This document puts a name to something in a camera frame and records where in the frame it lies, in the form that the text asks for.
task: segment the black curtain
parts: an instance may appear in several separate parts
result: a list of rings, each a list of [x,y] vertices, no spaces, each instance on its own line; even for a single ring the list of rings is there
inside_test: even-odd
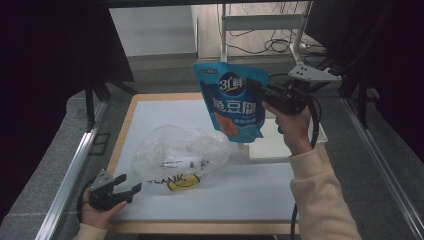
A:
[[[107,8],[3,2],[0,44],[3,219],[59,129],[67,100],[101,74],[133,77]]]

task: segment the white board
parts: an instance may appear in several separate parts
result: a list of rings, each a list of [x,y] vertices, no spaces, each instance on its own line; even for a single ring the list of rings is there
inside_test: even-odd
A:
[[[127,181],[115,192],[140,182],[132,167],[143,140],[156,128],[171,124],[185,128],[213,129],[203,100],[138,102],[126,136],[115,177]],[[146,184],[115,219],[120,220],[288,220],[294,206],[290,191],[293,172],[289,163],[256,164],[238,153],[221,169],[193,189],[176,193],[150,191]]]

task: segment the gray floor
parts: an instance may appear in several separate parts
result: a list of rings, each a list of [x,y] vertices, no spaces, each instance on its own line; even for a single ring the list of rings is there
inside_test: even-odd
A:
[[[135,83],[128,85],[143,93],[199,91],[190,65],[193,56],[177,59],[130,59]],[[270,74],[288,72],[294,65],[291,58],[239,59],[238,64],[266,68]],[[92,147],[91,154],[75,184],[62,215],[54,239],[71,239],[78,231],[76,198],[83,183],[108,164],[113,146],[124,120],[131,96],[108,85],[112,99],[108,102],[99,134],[110,134],[108,145]],[[337,85],[317,93],[322,105],[322,125],[329,138],[326,144],[343,193],[363,239],[414,239],[401,211],[392,200],[364,142],[337,96]],[[381,118],[372,104],[368,123],[380,149],[415,207],[424,214],[424,167],[408,146]],[[0,239],[34,239],[46,216],[57,189],[85,131],[85,99],[80,93],[69,99],[67,115],[49,150],[26,188],[0,227]],[[107,239],[137,239],[136,235],[108,234]],[[174,239],[169,236],[142,236],[140,239]],[[288,236],[278,236],[280,240]]]

